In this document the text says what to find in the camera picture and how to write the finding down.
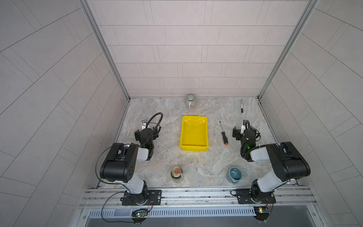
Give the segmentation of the black orange screwdriver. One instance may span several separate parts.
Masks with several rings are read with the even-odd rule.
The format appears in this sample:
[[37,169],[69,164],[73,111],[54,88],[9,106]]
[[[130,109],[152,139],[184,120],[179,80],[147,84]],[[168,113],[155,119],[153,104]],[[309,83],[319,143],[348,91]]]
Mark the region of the black orange screwdriver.
[[219,124],[220,124],[220,128],[221,128],[221,134],[222,134],[222,139],[223,139],[223,143],[224,143],[224,145],[228,145],[228,139],[227,139],[227,136],[226,136],[226,132],[225,132],[225,130],[223,129],[223,126],[222,126],[222,124],[221,124],[221,122],[219,122]]

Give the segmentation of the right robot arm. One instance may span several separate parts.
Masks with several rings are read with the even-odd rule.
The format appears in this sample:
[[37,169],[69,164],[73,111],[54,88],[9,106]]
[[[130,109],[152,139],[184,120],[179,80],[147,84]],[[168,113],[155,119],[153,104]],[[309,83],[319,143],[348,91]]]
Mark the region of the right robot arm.
[[252,182],[250,189],[236,189],[232,196],[237,197],[239,204],[274,204],[274,190],[292,179],[309,176],[311,169],[307,161],[291,142],[256,145],[261,137],[257,129],[243,120],[240,130],[233,128],[232,136],[241,142],[240,154],[248,162],[269,160],[272,170]]

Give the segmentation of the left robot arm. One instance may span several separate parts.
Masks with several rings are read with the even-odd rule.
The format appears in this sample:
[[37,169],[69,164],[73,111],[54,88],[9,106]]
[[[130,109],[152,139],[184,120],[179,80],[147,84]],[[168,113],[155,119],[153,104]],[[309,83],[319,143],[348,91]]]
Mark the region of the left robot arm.
[[114,143],[105,157],[99,172],[101,179],[122,185],[126,191],[121,198],[123,206],[160,205],[162,192],[149,190],[147,183],[134,174],[137,161],[150,161],[154,154],[153,140],[158,138],[159,123],[149,128],[150,121],[142,121],[142,130],[134,132],[140,145]]

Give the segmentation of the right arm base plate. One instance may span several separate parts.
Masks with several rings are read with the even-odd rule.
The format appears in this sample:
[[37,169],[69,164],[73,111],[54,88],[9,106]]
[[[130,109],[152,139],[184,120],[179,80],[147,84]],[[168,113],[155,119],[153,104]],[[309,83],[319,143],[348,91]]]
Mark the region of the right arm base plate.
[[275,204],[276,198],[273,192],[263,193],[259,190],[252,189],[236,189],[233,194],[239,204]]

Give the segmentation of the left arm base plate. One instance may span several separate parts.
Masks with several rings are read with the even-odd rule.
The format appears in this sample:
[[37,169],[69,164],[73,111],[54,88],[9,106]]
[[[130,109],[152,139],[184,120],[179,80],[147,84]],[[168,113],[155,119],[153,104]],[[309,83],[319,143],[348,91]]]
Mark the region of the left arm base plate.
[[146,206],[146,205],[160,205],[162,191],[161,190],[148,190],[143,191],[141,194],[130,194],[125,192],[121,198],[122,206]]

